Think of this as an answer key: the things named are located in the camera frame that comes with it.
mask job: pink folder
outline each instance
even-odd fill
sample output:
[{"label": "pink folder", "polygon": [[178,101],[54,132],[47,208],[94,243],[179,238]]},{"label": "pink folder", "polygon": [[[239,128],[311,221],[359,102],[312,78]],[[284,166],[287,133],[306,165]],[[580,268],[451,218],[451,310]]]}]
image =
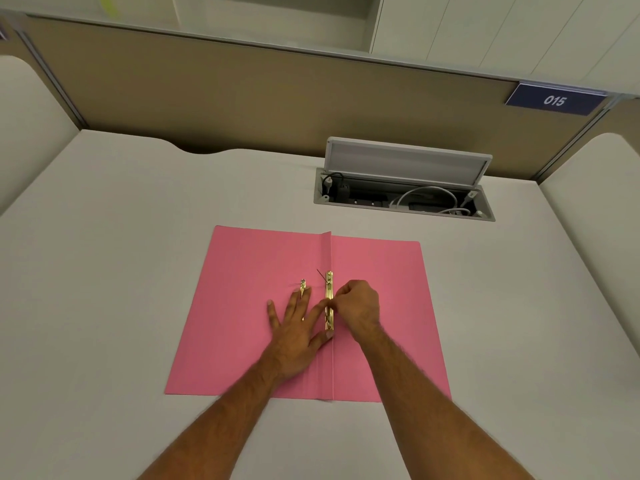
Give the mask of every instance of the pink folder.
[{"label": "pink folder", "polygon": [[[336,291],[350,279],[364,279],[378,291],[384,329],[451,396],[419,242],[222,226],[214,229],[165,394],[226,391],[271,339],[267,300],[282,318],[304,278],[315,304],[324,298],[317,270],[330,269]],[[321,317],[316,330],[323,328]],[[339,315],[333,339],[275,396],[380,402],[360,346]]]}]

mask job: forearm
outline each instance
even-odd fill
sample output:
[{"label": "forearm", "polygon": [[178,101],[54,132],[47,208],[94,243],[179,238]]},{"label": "forearm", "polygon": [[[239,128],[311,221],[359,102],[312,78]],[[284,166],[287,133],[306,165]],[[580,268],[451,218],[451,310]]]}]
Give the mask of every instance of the forearm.
[{"label": "forearm", "polygon": [[380,327],[360,341],[413,480],[530,480]]},{"label": "forearm", "polygon": [[176,438],[140,480],[228,479],[278,382],[276,364],[261,358]]}]

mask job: desk surface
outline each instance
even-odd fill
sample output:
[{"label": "desk surface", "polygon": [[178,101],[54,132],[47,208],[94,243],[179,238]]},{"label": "desk surface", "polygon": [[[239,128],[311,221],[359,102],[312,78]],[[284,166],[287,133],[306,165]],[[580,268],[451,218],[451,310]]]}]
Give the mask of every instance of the desk surface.
[{"label": "desk surface", "polygon": [[[496,222],[313,204],[310,157],[82,131],[0,218],[0,477],[132,478],[214,225],[421,242],[452,396],[540,478],[636,478],[640,358],[533,182]],[[380,404],[273,399],[235,479],[407,478]]]}]

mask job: number sign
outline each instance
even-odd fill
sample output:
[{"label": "number sign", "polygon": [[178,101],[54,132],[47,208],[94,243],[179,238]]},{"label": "number sign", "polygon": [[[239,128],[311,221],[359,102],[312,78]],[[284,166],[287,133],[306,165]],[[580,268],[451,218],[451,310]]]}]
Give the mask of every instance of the number sign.
[{"label": "number sign", "polygon": [[606,97],[597,91],[521,82],[505,104],[587,116]]}]

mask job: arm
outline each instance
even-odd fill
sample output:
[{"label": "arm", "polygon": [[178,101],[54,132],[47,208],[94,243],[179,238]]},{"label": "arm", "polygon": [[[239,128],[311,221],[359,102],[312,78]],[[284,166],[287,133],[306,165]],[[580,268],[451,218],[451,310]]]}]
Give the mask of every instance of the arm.
[{"label": "arm", "polygon": [[185,429],[139,480],[226,480],[231,476],[270,396],[281,383],[304,371],[332,336],[323,331],[311,338],[328,300],[314,306],[303,321],[310,297],[311,289],[302,298],[299,291],[293,293],[282,323],[273,302],[268,302],[273,337],[258,362]]},{"label": "arm", "polygon": [[331,302],[364,353],[412,480],[532,480],[380,326],[378,293],[350,281]]}]

